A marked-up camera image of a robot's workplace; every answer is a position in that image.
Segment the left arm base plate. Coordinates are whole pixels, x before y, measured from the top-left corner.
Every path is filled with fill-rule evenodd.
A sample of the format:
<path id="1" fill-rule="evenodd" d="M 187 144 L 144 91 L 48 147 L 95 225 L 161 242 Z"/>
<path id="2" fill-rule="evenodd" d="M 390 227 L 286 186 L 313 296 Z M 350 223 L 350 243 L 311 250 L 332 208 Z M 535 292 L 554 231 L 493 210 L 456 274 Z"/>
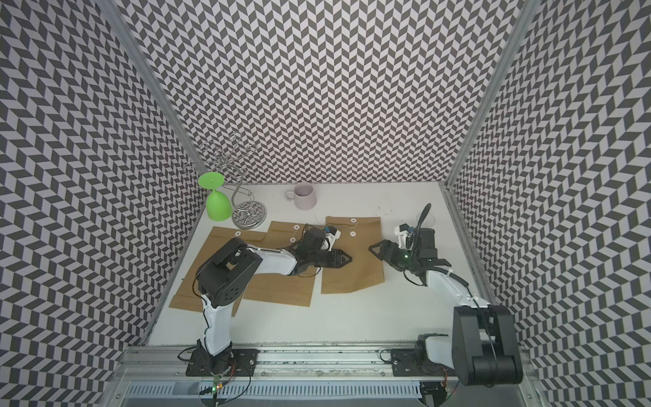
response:
<path id="1" fill-rule="evenodd" d="M 225 349 L 217 356 L 204 349 L 195 349 L 186 367 L 186 376 L 208 377 L 225 374 L 226 377 L 250 377 L 254 374 L 258 349 Z"/>

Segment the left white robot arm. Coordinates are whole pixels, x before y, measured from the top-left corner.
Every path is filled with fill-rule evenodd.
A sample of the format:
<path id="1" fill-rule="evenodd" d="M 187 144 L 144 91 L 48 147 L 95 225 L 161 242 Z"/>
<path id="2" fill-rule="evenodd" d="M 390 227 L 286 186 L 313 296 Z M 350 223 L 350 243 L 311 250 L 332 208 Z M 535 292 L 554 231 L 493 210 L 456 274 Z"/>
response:
<path id="1" fill-rule="evenodd" d="M 310 228 L 298 241 L 281 249 L 254 247 L 240 237 L 229 240 L 205 261 L 195 274 L 193 287 L 203 303 L 206 329 L 198 349 L 216 357 L 232 345 L 232 308 L 254 276 L 298 276 L 310 267 L 341 269 L 352 256 L 336 249 L 337 233 Z"/>

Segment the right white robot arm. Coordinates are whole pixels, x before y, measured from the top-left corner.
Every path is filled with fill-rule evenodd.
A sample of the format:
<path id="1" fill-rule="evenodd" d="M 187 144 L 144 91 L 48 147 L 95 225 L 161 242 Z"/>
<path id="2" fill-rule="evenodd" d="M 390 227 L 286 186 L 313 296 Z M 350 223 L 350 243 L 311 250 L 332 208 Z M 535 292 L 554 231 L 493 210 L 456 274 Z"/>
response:
<path id="1" fill-rule="evenodd" d="M 398 228 L 398 242 L 382 240 L 369 251 L 405 276 L 417 277 L 422 288 L 442 301 L 452 321 L 450 333 L 422 339 L 427 359 L 455 370 L 466 386 L 515 385 L 524 369 L 515 332 L 515 318 L 507 307 L 492 305 L 471 291 L 450 262 L 438 257 L 435 231 Z"/>

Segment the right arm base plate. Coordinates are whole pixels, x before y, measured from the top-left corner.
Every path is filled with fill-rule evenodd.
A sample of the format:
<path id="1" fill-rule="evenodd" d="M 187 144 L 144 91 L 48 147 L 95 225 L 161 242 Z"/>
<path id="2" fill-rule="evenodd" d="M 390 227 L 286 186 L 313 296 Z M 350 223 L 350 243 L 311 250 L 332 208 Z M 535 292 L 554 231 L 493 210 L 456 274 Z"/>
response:
<path id="1" fill-rule="evenodd" d="M 393 376 L 397 377 L 456 377 L 453 368 L 431 362 L 423 351 L 390 349 Z"/>

